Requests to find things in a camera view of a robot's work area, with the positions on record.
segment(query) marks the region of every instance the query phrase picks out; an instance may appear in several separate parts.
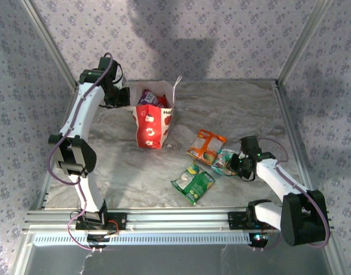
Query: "cable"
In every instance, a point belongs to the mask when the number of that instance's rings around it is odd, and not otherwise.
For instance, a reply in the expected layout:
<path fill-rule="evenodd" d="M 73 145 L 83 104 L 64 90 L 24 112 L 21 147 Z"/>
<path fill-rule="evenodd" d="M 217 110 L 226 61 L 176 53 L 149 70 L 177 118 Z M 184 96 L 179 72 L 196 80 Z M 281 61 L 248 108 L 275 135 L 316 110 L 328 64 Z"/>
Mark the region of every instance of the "cable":
<path fill-rule="evenodd" d="M 57 142 L 57 144 L 53 147 L 53 149 L 51 150 L 51 152 L 49 153 L 48 159 L 46 161 L 46 166 L 47 166 L 47 170 L 48 173 L 57 181 L 59 181 L 60 183 L 66 184 L 66 185 L 70 185 L 70 186 L 74 186 L 79 184 L 80 182 L 80 177 L 78 177 L 77 182 L 67 182 L 65 180 L 60 179 L 55 173 L 53 173 L 52 168 L 50 167 L 50 161 L 54 155 L 54 152 L 58 149 L 58 147 L 66 140 L 66 138 L 68 137 L 68 135 L 71 133 L 71 131 L 73 130 L 74 127 L 74 123 L 76 122 L 77 116 L 78 116 L 78 112 L 80 111 L 80 107 L 82 105 L 82 102 L 84 102 L 84 100 L 86 99 L 86 97 L 91 93 L 91 91 L 100 83 L 100 81 L 107 75 L 107 73 L 109 72 L 112 64 L 113 64 L 113 56 L 111 53 L 105 53 L 104 57 L 109 55 L 109 57 L 111 58 L 108 67 L 106 68 L 106 70 L 104 71 L 104 73 L 102 73 L 102 75 L 94 82 L 93 85 L 91 85 L 91 87 L 84 93 L 84 95 L 81 97 L 81 99 L 79 100 L 77 106 L 76 106 L 76 110 L 73 114 L 72 117 L 72 121 L 70 124 L 69 129 L 67 130 L 67 132 L 63 135 L 63 137 Z"/>
<path fill-rule="evenodd" d="M 106 237 L 115 235 L 115 234 L 117 234 L 117 233 L 119 232 L 119 226 L 118 226 L 118 223 L 117 223 L 116 221 L 110 219 L 108 222 L 109 222 L 109 223 L 114 223 L 114 224 L 116 225 L 116 231 L 115 231 L 114 233 L 107 234 Z"/>
<path fill-rule="evenodd" d="M 83 199 L 84 199 L 84 201 L 85 201 L 85 206 L 84 206 L 84 209 L 83 209 L 80 213 L 78 213 L 76 216 L 74 216 L 72 219 L 70 219 L 70 221 L 69 221 L 68 224 L 67 224 L 67 232 L 68 232 L 70 238 L 72 239 L 72 241 L 74 241 L 74 242 L 76 243 L 76 245 L 78 245 L 78 246 L 81 247 L 82 249 L 92 251 L 91 248 L 86 247 L 86 246 L 83 246 L 83 245 L 80 244 L 78 241 L 76 241 L 76 240 L 74 239 L 74 237 L 72 236 L 71 232 L 70 232 L 70 225 L 71 225 L 71 223 L 72 223 L 75 219 L 77 219 L 78 217 L 80 217 L 80 216 L 82 216 L 82 215 L 85 214 L 86 207 L 87 207 L 87 204 L 88 204 L 87 201 L 86 201 L 86 198 L 85 198 L 85 194 L 84 194 L 84 192 L 82 191 L 81 185 L 78 185 L 78 189 L 79 189 L 79 191 L 80 191 L 80 193 L 81 193 L 81 196 L 83 197 Z"/>
<path fill-rule="evenodd" d="M 329 238 L 330 238 L 330 230 L 329 230 L 329 225 L 328 225 L 328 221 L 326 220 L 323 211 L 320 209 L 320 207 L 317 205 L 317 203 L 313 200 L 313 198 L 307 193 L 305 192 L 302 188 L 300 188 L 299 186 L 295 185 L 292 180 L 290 180 L 284 173 L 281 172 L 281 170 L 279 169 L 279 165 L 280 163 L 287 163 L 289 161 L 289 154 L 287 153 L 286 148 L 279 143 L 278 141 L 274 140 L 274 139 L 270 139 L 267 137 L 261 137 L 259 138 L 259 140 L 269 140 L 272 141 L 276 144 L 278 144 L 285 152 L 286 154 L 286 160 L 279 160 L 276 162 L 275 168 L 277 173 L 285 180 L 287 181 L 287 183 L 289 185 L 291 185 L 293 188 L 295 188 L 297 191 L 299 191 L 301 194 L 303 194 L 308 201 L 314 206 L 314 208 L 316 209 L 316 211 L 319 214 L 319 217 L 322 219 L 323 225 L 324 225 L 324 229 L 325 229 L 325 239 L 323 241 L 323 243 L 319 244 L 319 245 L 313 245 L 312 243 L 309 243 L 310 246 L 314 247 L 314 248 L 323 248 L 324 246 L 326 246 L 329 242 Z"/>
<path fill-rule="evenodd" d="M 70 127 L 69 129 L 67 130 L 67 132 L 63 135 L 63 137 L 57 142 L 57 144 L 53 147 L 53 149 L 51 150 L 49 156 L 48 156 L 48 159 L 46 161 L 46 166 L 47 166 L 47 170 L 48 170 L 48 173 L 57 181 L 63 183 L 63 184 L 66 184 L 66 185 L 70 185 L 70 186 L 74 186 L 74 185 L 78 185 L 78 189 L 81 193 L 81 196 L 82 196 L 82 199 L 84 200 L 84 208 L 82 209 L 82 211 L 77 214 L 75 217 L 71 218 L 70 221 L 68 222 L 67 224 L 67 232 L 70 236 L 70 238 L 72 239 L 72 241 L 74 241 L 79 247 L 81 247 L 82 249 L 85 249 L 85 250 L 90 250 L 92 251 L 91 248 L 88 248 L 86 246 L 83 246 L 82 244 L 80 244 L 79 242 L 77 242 L 71 232 L 70 232 L 70 225 L 71 223 L 77 219 L 78 217 L 82 216 L 85 214 L 85 211 L 86 211 L 86 207 L 87 207 L 87 200 L 86 200 L 86 197 L 85 197 L 85 194 L 84 192 L 82 191 L 82 188 L 81 188 L 81 185 L 80 185 L 80 176 L 77 178 L 77 182 L 67 182 L 65 180 L 62 180 L 60 179 L 55 173 L 53 173 L 53 170 L 50 166 L 50 161 L 55 153 L 55 151 L 58 149 L 58 147 L 66 140 L 66 138 L 68 137 L 68 135 L 71 133 L 72 130 L 74 130 L 74 124 L 76 122 L 76 119 L 77 119 L 77 116 L 78 116 L 78 112 L 80 111 L 80 108 L 81 108 L 81 105 L 82 105 L 82 102 L 84 102 L 84 100 L 86 99 L 86 97 L 91 93 L 91 91 L 100 83 L 101 80 L 103 80 L 103 78 L 107 75 L 107 73 L 109 72 L 112 64 L 113 64 L 113 56 L 111 53 L 105 53 L 104 54 L 104 57 L 105 56 L 109 56 L 110 57 L 110 61 L 109 61 L 109 65 L 108 67 L 106 68 L 106 70 L 102 73 L 102 75 L 93 83 L 93 85 L 90 86 L 90 88 L 84 93 L 84 95 L 81 97 L 81 99 L 79 100 L 79 102 L 77 103 L 77 106 L 76 106 L 76 110 L 73 114 L 73 117 L 72 117 L 72 121 L 70 123 Z"/>
<path fill-rule="evenodd" d="M 264 226 L 264 228 L 262 229 L 262 231 L 260 232 L 260 235 L 262 235 L 263 232 L 266 231 L 266 228 L 267 228 L 267 223 L 265 223 L 265 226 Z"/>
<path fill-rule="evenodd" d="M 72 219 L 72 214 L 75 213 L 75 212 L 78 214 L 78 213 L 80 213 L 81 211 L 80 211 L 80 210 L 73 210 L 73 211 L 70 213 L 70 219 Z"/>

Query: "green snack bag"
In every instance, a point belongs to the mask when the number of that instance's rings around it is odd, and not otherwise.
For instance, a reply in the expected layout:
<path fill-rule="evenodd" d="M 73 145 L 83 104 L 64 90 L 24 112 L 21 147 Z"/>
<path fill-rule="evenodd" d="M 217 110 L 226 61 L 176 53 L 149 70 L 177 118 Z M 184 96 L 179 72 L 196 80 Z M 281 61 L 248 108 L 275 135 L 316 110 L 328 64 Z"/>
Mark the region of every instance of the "green snack bag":
<path fill-rule="evenodd" d="M 193 162 L 179 178 L 172 180 L 171 184 L 195 205 L 214 182 L 213 177 Z"/>

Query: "purple package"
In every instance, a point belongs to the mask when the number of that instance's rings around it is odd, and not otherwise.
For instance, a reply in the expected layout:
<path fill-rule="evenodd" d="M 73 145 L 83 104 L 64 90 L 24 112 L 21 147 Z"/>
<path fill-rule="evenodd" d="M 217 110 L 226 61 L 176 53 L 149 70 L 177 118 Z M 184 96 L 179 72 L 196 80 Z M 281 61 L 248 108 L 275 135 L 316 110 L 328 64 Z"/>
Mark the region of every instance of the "purple package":
<path fill-rule="evenodd" d="M 165 108 L 157 97 L 150 90 L 144 90 L 138 103 L 139 105 L 153 105 L 159 108 Z"/>

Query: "white bag handle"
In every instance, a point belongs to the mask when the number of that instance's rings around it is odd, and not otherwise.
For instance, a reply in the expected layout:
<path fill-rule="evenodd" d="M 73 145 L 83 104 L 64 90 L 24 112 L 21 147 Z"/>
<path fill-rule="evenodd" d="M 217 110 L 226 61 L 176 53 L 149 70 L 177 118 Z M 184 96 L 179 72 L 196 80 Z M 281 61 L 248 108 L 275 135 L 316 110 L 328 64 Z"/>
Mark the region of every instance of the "white bag handle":
<path fill-rule="evenodd" d="M 182 80 L 182 76 L 179 76 L 178 79 L 175 81 L 174 87 L 173 87 L 173 104 L 175 104 L 175 88 L 179 84 L 180 80 Z"/>

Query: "chip packet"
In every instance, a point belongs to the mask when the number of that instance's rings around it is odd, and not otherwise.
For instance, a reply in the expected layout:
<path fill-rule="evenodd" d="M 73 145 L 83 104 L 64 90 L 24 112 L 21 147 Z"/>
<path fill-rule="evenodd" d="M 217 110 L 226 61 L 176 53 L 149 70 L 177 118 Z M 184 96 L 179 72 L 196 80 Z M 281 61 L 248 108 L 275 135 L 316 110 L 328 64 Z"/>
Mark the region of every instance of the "chip packet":
<path fill-rule="evenodd" d="M 171 184 L 195 205 L 214 182 L 213 177 L 193 162 L 179 178 L 172 180 Z"/>
<path fill-rule="evenodd" d="M 159 108 L 165 108 L 165 106 L 159 101 L 157 96 L 153 94 L 150 90 L 144 90 L 143 94 L 139 100 L 139 105 L 152 105 Z"/>
<path fill-rule="evenodd" d="M 201 129 L 187 153 L 205 164 L 212 165 L 225 142 L 226 137 Z"/>
<path fill-rule="evenodd" d="M 240 151 L 234 151 L 230 149 L 221 149 L 218 154 L 215 162 L 212 164 L 212 169 L 217 173 L 225 176 L 236 176 L 235 172 L 230 171 L 226 168 L 227 162 L 231 159 L 233 154 L 240 155 Z"/>

